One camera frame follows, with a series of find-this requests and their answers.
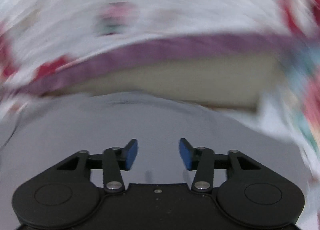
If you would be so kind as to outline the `white quilt red bears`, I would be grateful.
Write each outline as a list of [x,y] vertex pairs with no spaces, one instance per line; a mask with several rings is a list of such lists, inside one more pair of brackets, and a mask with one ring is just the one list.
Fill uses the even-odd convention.
[[319,42],[314,0],[1,0],[1,98],[113,71]]

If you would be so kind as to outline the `grey knit garment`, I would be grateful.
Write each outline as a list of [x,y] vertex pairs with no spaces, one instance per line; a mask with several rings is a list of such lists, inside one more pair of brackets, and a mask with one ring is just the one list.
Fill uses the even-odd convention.
[[139,93],[76,94],[14,109],[1,123],[1,197],[79,150],[98,154],[138,141],[125,182],[191,182],[178,142],[224,154],[236,149],[306,190],[299,148],[260,134],[221,112]]

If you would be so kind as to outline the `floral colourful blanket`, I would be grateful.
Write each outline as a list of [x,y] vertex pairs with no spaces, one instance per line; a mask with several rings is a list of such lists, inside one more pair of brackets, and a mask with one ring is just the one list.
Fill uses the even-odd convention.
[[260,132],[297,146],[306,169],[304,191],[319,188],[319,42],[262,49],[274,65],[258,102]]

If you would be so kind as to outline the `beige mattress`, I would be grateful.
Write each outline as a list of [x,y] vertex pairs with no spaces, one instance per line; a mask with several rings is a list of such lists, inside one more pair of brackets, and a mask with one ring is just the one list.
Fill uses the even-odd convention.
[[213,109],[255,111],[263,92],[273,91],[282,80],[275,53],[238,54],[126,68],[74,82],[49,95],[138,91]]

